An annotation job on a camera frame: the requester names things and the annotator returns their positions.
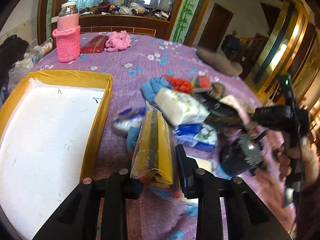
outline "doorway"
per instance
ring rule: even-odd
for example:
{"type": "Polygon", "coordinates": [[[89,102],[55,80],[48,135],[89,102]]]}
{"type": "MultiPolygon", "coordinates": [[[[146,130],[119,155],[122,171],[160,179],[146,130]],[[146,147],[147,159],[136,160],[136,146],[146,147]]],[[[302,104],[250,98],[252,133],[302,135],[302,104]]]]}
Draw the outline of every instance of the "doorway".
{"type": "Polygon", "coordinates": [[[232,12],[215,3],[198,45],[216,52],[232,17],[232,12]]]}

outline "white jar lid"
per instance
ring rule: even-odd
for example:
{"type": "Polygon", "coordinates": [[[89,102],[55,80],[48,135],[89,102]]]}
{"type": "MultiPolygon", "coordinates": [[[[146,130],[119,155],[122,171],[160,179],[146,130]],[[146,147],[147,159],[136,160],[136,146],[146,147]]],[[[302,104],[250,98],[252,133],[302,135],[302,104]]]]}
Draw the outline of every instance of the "white jar lid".
{"type": "Polygon", "coordinates": [[[72,6],[72,5],[77,5],[77,2],[66,2],[64,4],[61,5],[61,8],[63,7],[67,7],[67,6],[72,6]]]}

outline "metal screw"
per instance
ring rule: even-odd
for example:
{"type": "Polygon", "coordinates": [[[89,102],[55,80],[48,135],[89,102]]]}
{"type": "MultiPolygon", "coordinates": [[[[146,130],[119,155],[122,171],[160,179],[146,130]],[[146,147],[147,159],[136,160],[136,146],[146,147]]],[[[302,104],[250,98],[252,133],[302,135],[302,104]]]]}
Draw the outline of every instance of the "metal screw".
{"type": "Polygon", "coordinates": [[[205,174],[205,169],[198,168],[198,169],[196,169],[196,173],[199,175],[203,175],[203,174],[205,174]]]}
{"type": "Polygon", "coordinates": [[[242,179],[240,177],[233,177],[232,179],[235,183],[240,184],[242,182],[242,179]]]}
{"type": "Polygon", "coordinates": [[[85,178],[83,179],[82,183],[85,184],[85,185],[88,185],[92,182],[92,179],[91,178],[85,178]]]}
{"type": "Polygon", "coordinates": [[[121,169],[121,170],[119,170],[119,173],[120,173],[121,175],[126,175],[128,172],[129,172],[128,169],[121,169]]]}

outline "bed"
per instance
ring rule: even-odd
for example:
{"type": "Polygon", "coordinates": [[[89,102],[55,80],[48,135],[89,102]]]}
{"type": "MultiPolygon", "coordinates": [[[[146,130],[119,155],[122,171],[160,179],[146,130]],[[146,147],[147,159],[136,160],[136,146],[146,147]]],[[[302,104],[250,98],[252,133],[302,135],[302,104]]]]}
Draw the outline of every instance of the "bed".
{"type": "MultiPolygon", "coordinates": [[[[85,33],[81,35],[80,41],[86,44],[98,34],[108,35],[108,33],[85,33]]],[[[35,71],[72,69],[112,74],[113,98],[96,157],[95,179],[109,176],[112,172],[123,168],[128,161],[126,139],[112,130],[112,119],[117,113],[129,107],[145,105],[140,87],[151,77],[167,74],[191,80],[193,76],[204,72],[212,80],[222,82],[227,89],[227,95],[233,94],[253,108],[260,106],[255,95],[239,77],[225,76],[204,64],[197,57],[194,48],[147,35],[131,34],[130,37],[132,47],[127,50],[81,54],[79,58],[69,63],[60,63],[57,51],[54,50],[34,69],[35,71]]],[[[295,216],[294,208],[282,207],[283,184],[277,179],[278,166],[271,156],[271,147],[279,145],[281,137],[275,132],[270,132],[268,137],[263,139],[263,156],[268,163],[267,171],[258,171],[255,177],[247,172],[240,177],[262,199],[284,228],[289,230],[295,216]]],[[[219,166],[218,152],[221,147],[222,145],[219,145],[210,153],[188,147],[185,147],[185,151],[188,155],[210,160],[212,173],[229,179],[219,166]]],[[[129,239],[190,240],[196,236],[197,208],[185,203],[170,203],[145,188],[139,200],[127,201],[127,220],[129,239]]],[[[228,239],[226,230],[224,239],[228,239]]]]}

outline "pink fluffy cloth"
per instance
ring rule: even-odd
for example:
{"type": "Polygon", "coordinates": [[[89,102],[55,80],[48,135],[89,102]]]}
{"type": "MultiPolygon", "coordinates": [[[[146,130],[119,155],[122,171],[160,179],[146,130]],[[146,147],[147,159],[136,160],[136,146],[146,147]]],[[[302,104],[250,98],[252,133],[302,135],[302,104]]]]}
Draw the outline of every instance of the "pink fluffy cloth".
{"type": "Polygon", "coordinates": [[[131,44],[127,31],[121,31],[120,33],[112,32],[106,41],[106,50],[108,52],[124,50],[128,47],[131,47],[131,44]]]}

